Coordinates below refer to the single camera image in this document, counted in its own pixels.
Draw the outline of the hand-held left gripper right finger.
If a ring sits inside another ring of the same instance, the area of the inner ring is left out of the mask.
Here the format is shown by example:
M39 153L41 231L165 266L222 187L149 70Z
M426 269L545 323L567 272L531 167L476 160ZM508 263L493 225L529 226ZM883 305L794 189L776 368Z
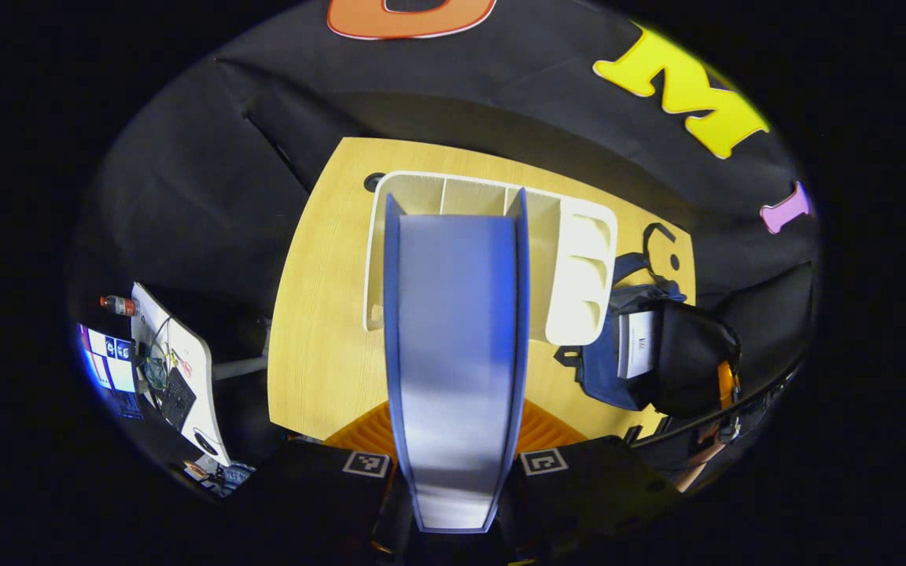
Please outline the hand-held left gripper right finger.
M564 561L658 518L680 492L621 437L588 439L525 401L496 526L514 561Z

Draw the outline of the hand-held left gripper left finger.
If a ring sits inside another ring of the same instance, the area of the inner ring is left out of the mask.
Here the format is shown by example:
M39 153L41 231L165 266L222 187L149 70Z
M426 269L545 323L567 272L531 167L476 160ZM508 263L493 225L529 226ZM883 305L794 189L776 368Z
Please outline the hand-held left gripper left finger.
M291 439L252 477L260 541L280 557L402 557L410 488L382 402L321 443Z

